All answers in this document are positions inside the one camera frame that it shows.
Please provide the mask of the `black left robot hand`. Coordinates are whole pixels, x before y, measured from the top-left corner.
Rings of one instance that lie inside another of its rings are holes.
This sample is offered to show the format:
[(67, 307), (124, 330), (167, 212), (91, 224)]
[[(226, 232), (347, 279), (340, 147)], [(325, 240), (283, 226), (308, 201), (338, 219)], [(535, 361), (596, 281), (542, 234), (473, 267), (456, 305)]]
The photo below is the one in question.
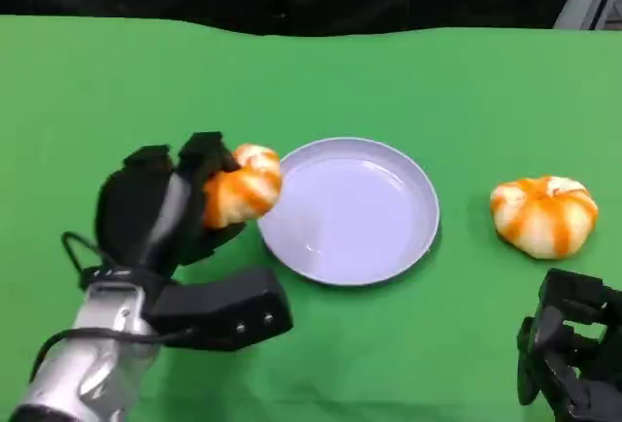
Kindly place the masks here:
[(208, 228), (206, 183), (239, 165), (219, 131), (196, 132), (176, 160), (166, 144), (142, 146), (103, 183), (95, 237), (106, 263), (145, 288), (171, 281), (175, 270), (206, 259), (245, 227)]

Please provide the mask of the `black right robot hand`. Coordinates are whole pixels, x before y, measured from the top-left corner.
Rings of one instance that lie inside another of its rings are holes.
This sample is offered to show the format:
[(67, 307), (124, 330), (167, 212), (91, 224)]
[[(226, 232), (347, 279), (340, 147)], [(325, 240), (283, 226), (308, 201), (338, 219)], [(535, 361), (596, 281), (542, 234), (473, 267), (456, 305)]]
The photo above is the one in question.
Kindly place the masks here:
[(621, 292), (551, 268), (516, 337), (517, 398), (542, 395), (557, 421), (621, 419)]

